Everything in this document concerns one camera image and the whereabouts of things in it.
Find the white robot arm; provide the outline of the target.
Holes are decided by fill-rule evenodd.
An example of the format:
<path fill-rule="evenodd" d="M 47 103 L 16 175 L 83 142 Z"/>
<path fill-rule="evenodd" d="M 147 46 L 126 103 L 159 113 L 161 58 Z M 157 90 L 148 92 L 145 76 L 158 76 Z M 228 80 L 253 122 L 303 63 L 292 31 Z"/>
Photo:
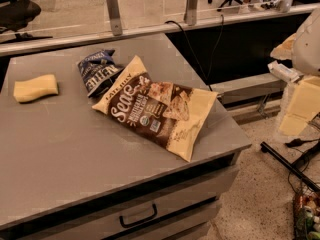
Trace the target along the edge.
<path fill-rule="evenodd" d="M 293 67 L 303 74 L 320 76 L 320 9 L 315 9 L 296 32 Z"/>

